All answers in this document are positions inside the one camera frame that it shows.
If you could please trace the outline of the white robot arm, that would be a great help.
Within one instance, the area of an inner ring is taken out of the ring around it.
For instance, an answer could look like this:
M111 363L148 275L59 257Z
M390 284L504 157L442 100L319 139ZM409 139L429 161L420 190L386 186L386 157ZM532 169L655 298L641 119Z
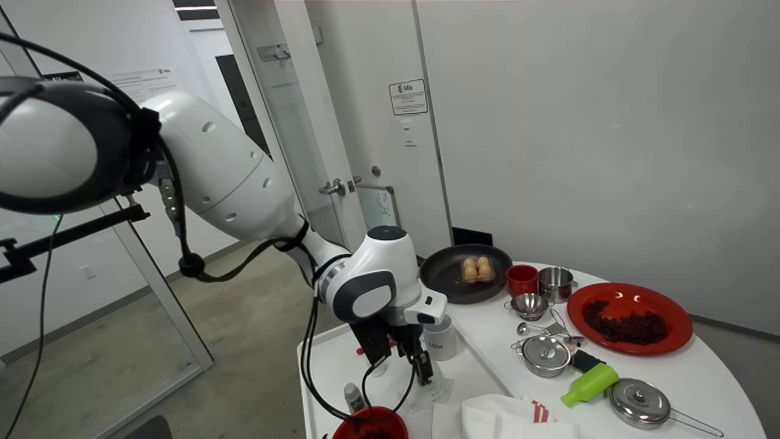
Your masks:
M432 381L421 329L443 319L446 298L420 280L405 230L374 227L353 252L326 242L295 208L274 159L184 91L136 102L86 68L76 81L8 75L0 100L0 208L65 214L151 183L178 237L197 214L234 239L291 255L315 300L353 329L368 358L401 353L421 384Z

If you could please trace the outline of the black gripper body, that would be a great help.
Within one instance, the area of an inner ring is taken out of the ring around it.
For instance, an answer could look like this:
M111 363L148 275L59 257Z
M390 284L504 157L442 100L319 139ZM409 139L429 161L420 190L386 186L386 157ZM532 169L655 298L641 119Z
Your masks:
M420 325L393 328L382 323L358 323L351 328L351 333L371 363L386 358L390 353L390 347L397 347L401 353L409 357L413 361L424 358Z

